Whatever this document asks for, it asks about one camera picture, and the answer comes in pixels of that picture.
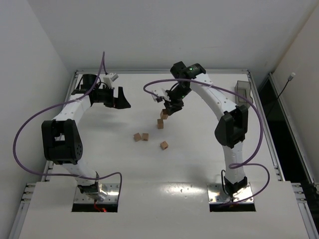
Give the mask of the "long dark wood block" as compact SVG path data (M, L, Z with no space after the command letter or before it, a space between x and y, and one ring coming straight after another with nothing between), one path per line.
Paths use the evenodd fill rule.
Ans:
M163 119L157 119L157 128L158 129L163 129L164 128Z

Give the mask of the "light wood cube with letter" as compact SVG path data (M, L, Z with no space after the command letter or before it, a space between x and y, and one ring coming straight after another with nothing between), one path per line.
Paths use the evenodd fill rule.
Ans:
M142 133L142 140L148 141L149 140L149 134L148 133Z

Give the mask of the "grey translucent plastic bin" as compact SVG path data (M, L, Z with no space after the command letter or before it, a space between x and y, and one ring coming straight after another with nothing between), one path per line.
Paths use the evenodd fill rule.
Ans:
M253 103L253 98L251 96L251 83L248 81L237 81L234 89L235 93L243 97L235 96L236 105L239 107L245 106L249 109L251 105L247 102L247 100Z

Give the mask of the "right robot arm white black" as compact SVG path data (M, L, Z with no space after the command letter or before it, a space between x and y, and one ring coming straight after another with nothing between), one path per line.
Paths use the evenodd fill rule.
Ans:
M217 89L203 84L211 85L212 82L206 70L198 63L189 67L180 61L170 69L176 79L191 79L196 83L178 81L172 90L166 90L168 98L164 101L167 114L170 116L184 106L183 98L191 91L197 93L213 110L218 120L215 129L215 137L222 145L225 158L225 191L229 196L237 193L247 186L247 177L242 167L230 169L234 163L242 163L242 148L245 134L248 131L248 109L246 106L238 106Z

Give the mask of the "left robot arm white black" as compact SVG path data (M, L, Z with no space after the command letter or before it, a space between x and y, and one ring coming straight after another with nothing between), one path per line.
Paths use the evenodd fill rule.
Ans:
M80 192L97 201L107 198L107 187L99 182L99 174L82 159L83 144L77 125L94 103L120 110L131 107L122 87L118 87L117 95L114 94L112 83L117 78L118 74L109 73L100 81L94 74L84 74L80 86L71 93L70 103L56 117L41 125L46 160L66 169L77 181Z

